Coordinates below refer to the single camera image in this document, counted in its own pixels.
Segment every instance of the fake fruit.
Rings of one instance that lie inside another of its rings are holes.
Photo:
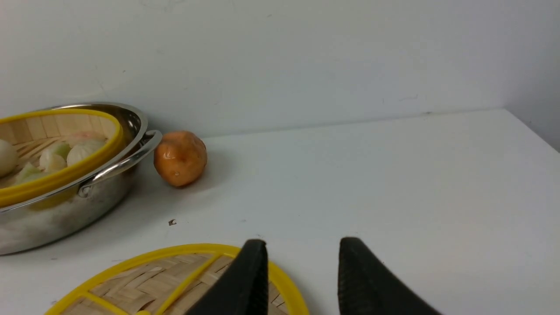
[[[203,173],[208,161],[206,146],[189,131],[166,133],[153,153],[158,174],[175,187],[188,185]]]

